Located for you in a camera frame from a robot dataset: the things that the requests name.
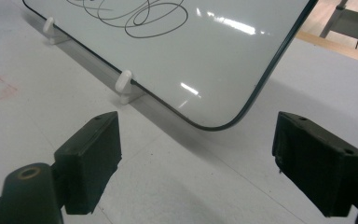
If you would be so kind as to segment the grey metal table frame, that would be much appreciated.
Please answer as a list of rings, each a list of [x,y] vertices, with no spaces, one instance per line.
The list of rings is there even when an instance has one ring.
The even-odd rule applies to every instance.
[[[325,0],[325,22],[319,37],[342,35],[354,41],[358,49],[358,0]]]

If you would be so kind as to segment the white plastic whiteboard stand foot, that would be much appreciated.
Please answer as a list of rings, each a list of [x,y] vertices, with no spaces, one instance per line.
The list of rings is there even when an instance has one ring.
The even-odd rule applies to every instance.
[[[122,105],[127,105],[145,94],[143,90],[132,84],[131,81],[132,72],[130,70],[124,70],[116,82],[115,89],[120,94],[120,103]]]
[[[51,45],[57,45],[70,39],[68,35],[55,26],[55,20],[52,17],[46,19],[43,33],[48,36],[48,41]]]

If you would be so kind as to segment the white whiteboard with scribbles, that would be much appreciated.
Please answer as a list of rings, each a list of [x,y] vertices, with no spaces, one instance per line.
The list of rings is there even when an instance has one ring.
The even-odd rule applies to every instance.
[[[318,0],[22,0],[205,131],[247,113]]]

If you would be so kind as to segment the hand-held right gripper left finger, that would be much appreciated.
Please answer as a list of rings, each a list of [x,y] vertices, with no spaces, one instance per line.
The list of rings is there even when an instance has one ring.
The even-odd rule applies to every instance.
[[[118,112],[91,119],[54,153],[54,159],[66,182],[66,213],[92,213],[122,159]]]

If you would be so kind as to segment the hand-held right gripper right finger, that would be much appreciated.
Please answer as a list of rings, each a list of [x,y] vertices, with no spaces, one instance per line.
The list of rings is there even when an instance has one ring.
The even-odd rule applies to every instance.
[[[358,208],[358,148],[310,119],[281,111],[272,155],[324,216],[345,217]]]

